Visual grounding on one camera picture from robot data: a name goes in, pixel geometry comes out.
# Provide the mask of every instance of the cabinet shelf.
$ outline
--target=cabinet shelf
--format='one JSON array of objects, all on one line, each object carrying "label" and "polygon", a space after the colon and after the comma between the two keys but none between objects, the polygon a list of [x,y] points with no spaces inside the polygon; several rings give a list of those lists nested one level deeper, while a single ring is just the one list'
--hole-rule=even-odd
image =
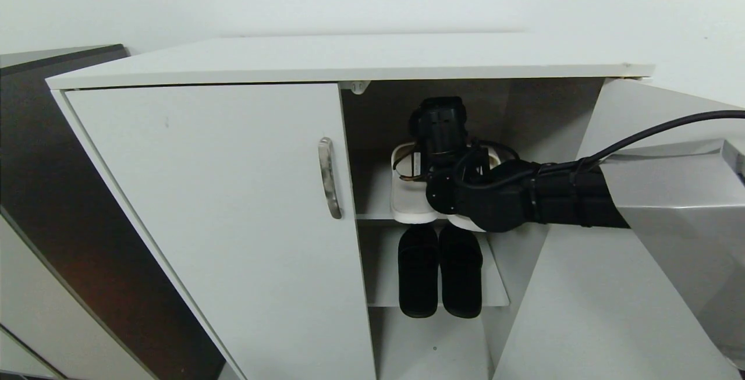
[{"label": "cabinet shelf", "polygon": [[438,309],[412,319],[397,308],[370,308],[378,380],[491,378],[481,317],[460,319]]},{"label": "cabinet shelf", "polygon": [[[360,253],[364,271],[367,305],[370,307],[399,306],[399,239],[406,226],[365,226],[359,228]],[[476,233],[484,264],[481,267],[482,301],[485,307],[508,306],[510,300],[494,261],[487,235]],[[441,283],[438,280],[438,292]]]}]

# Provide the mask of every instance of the closed cabinet door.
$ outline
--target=closed cabinet door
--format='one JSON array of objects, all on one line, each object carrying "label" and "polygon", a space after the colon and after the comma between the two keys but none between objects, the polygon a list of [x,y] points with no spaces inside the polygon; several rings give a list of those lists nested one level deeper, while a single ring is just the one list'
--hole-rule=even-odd
[{"label": "closed cabinet door", "polygon": [[375,378],[337,85],[112,88],[61,104],[241,377]]}]

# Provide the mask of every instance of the door handle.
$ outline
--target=door handle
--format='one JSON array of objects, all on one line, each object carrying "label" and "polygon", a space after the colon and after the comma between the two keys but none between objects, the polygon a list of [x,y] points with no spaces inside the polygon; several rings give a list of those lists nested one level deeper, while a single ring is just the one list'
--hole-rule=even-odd
[{"label": "door handle", "polygon": [[336,197],[336,184],[334,183],[333,168],[333,144],[328,137],[318,142],[318,160],[321,163],[321,181],[324,184],[324,194],[327,198],[328,210],[335,219],[341,218],[341,208]]}]

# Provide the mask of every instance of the white wall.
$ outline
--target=white wall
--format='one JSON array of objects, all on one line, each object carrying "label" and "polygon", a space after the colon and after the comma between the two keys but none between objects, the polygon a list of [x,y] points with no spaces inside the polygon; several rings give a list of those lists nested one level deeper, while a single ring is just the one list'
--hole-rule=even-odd
[{"label": "white wall", "polygon": [[[745,76],[745,0],[0,1],[2,52],[120,42],[138,54],[221,35],[528,32],[550,38],[556,44],[574,44],[578,49],[587,40],[623,44],[631,52],[655,58],[658,67],[654,85],[745,106],[745,94],[740,88]],[[542,253],[538,259],[529,294],[540,294],[552,287],[581,287],[552,284],[556,271],[567,264],[562,259],[574,252],[559,237],[552,244],[553,253]],[[675,297],[672,286],[660,271],[650,269],[651,258],[641,244],[623,240],[604,244],[598,250],[593,249],[596,246],[592,242],[585,247],[588,255],[624,257],[625,265],[609,265],[604,273],[614,280],[614,287],[643,297],[648,306],[662,310],[673,306],[677,310],[671,314],[681,314],[682,302],[671,300]],[[574,264],[583,265],[582,261]],[[570,308],[561,300],[554,305],[559,312]],[[650,322],[657,320],[650,316]],[[570,329],[572,324],[581,327],[585,322],[567,315],[563,326]],[[608,319],[592,322],[612,327]],[[674,350],[678,348],[667,348],[665,341],[705,341],[700,332],[691,333],[696,332],[691,324],[695,322],[689,318],[676,319],[658,332],[663,342],[654,351],[665,361],[679,358],[675,362],[681,364],[679,372],[686,372],[686,367],[701,360],[683,358]],[[676,326],[685,326],[682,332],[686,333],[677,333]],[[581,364],[582,359],[593,356],[593,348],[603,345],[571,346],[577,351],[565,355],[567,363]],[[542,358],[539,354],[516,356],[508,351],[505,349],[501,363],[510,356],[510,372],[501,378],[529,378],[529,367]],[[721,372],[728,372],[726,362],[715,353],[701,358]]]}]

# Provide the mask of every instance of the slipper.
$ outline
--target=slipper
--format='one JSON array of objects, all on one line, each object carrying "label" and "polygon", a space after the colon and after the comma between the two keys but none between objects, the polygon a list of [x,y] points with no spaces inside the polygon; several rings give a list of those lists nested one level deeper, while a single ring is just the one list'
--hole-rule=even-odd
[{"label": "slipper", "polygon": [[484,257],[476,236],[452,224],[439,233],[442,305],[453,316],[470,319],[481,314],[481,264]]},{"label": "slipper", "polygon": [[437,233],[428,224],[409,227],[399,240],[399,306],[408,317],[437,311]]}]

